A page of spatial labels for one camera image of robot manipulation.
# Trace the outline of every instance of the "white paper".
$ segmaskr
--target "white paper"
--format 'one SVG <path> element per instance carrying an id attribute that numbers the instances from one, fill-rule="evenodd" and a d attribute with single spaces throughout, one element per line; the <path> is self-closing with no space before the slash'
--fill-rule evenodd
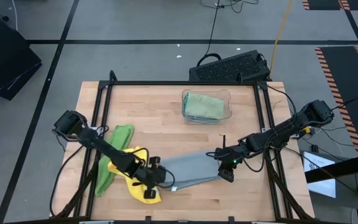
<path id="1" fill-rule="evenodd" d="M 316 155 L 308 153 L 308 152 L 305 152 L 303 155 L 306 158 L 310 159 L 310 161 L 314 162 L 319 167 L 324 167 L 324 166 L 335 164 L 334 161 L 330 161 L 329 159 L 325 159 L 325 158 L 316 156 Z M 305 158 L 303 158 L 303 167 L 304 167 L 305 172 L 307 172 L 309 170 L 317 169 L 317 167 L 314 164 L 312 164 Z M 323 180 L 323 181 L 308 184 L 308 188 L 312 192 L 316 192 L 316 193 L 319 193 L 319 194 L 322 194 L 322 195 L 325 195 L 328 197 L 332 197 L 332 198 L 336 197 L 335 180 L 334 179 Z"/>

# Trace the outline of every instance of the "wooden table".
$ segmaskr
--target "wooden table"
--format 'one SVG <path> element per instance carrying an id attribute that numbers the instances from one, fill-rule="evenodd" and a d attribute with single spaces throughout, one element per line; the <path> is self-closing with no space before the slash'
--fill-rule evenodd
<path id="1" fill-rule="evenodd" d="M 283 83 L 272 82 L 270 86 L 281 91 Z M 76 110 L 90 122 L 98 82 L 83 82 Z M 229 90 L 232 97 L 233 116 L 222 125 L 186 124 L 181 115 L 181 93 L 183 90 L 216 91 Z M 275 123 L 290 117 L 285 96 L 268 89 Z M 101 121 L 103 102 L 99 110 Z M 266 126 L 267 114 L 263 94 L 260 90 Z M 112 89 L 107 125 L 109 136 L 116 125 L 132 124 L 135 133 L 129 147 L 142 146 L 150 151 L 150 156 L 169 158 L 196 152 L 201 149 L 214 149 L 222 144 L 222 135 L 227 145 L 237 144 L 237 140 L 251 133 L 259 132 L 259 122 L 255 107 L 254 91 L 251 86 L 139 86 L 115 85 Z M 69 143 L 64 160 L 78 148 L 78 143 Z M 295 140 L 288 147 L 298 151 Z M 60 211 L 78 188 L 85 150 L 75 156 L 63 170 L 54 200 L 54 210 Z M 288 189 L 305 211 L 314 216 L 299 155 L 282 150 L 283 166 Z M 250 166 L 258 168 L 262 156 L 248 159 Z M 285 216 L 282 194 L 279 190 L 281 216 Z M 125 180 L 116 176 L 102 197 L 95 197 L 92 219 L 95 220 L 209 220 L 227 221 L 234 216 L 236 221 L 274 221 L 267 172 L 255 173 L 244 164 L 235 170 L 235 181 L 225 180 L 194 185 L 177 192 L 160 190 L 162 202 L 155 205 L 143 204 L 131 197 Z M 83 196 L 82 214 L 85 214 L 86 199 Z"/>

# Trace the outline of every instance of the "light green cloth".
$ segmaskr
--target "light green cloth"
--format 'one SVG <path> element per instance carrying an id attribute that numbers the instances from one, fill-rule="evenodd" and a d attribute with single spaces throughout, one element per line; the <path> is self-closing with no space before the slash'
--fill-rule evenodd
<path id="1" fill-rule="evenodd" d="M 134 130 L 134 127 L 129 124 L 125 126 L 117 125 L 106 142 L 118 150 L 127 149 L 134 135 Z M 96 196 L 102 196 L 110 186 L 112 180 L 114 180 L 115 174 L 107 169 L 109 162 L 110 158 L 105 155 L 99 160 L 98 181 L 94 190 Z"/>
<path id="2" fill-rule="evenodd" d="M 187 93 L 185 116 L 194 118 L 224 119 L 224 101 L 206 95 Z"/>

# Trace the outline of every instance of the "clear plastic container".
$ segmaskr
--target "clear plastic container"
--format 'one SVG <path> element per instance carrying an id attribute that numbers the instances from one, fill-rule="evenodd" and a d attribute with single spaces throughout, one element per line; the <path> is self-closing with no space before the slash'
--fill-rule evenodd
<path id="1" fill-rule="evenodd" d="M 227 90 L 184 90 L 181 98 L 181 113 L 188 124 L 223 124 L 233 114 Z"/>

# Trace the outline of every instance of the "yellow cable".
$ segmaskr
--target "yellow cable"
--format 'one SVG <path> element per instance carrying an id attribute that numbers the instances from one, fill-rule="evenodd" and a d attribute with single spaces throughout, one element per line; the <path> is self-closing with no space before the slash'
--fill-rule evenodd
<path id="1" fill-rule="evenodd" d="M 288 14 L 290 13 L 291 4 L 292 4 L 292 0 L 288 0 L 288 7 L 287 7 L 287 10 L 285 11 L 283 21 L 281 21 L 280 30 L 278 31 L 276 40 L 275 40 L 275 42 L 274 42 L 273 55 L 272 55 L 272 63 L 270 63 L 270 73 L 269 73 L 269 75 L 268 75 L 269 78 L 270 78 L 270 76 L 272 75 L 272 72 L 273 72 L 274 56 L 275 56 L 275 54 L 276 54 L 277 42 L 278 42 L 278 40 L 280 39 L 281 33 L 283 32 L 283 29 L 284 29 L 285 21 L 286 21 L 286 19 L 287 19 L 287 17 L 288 17 Z"/>

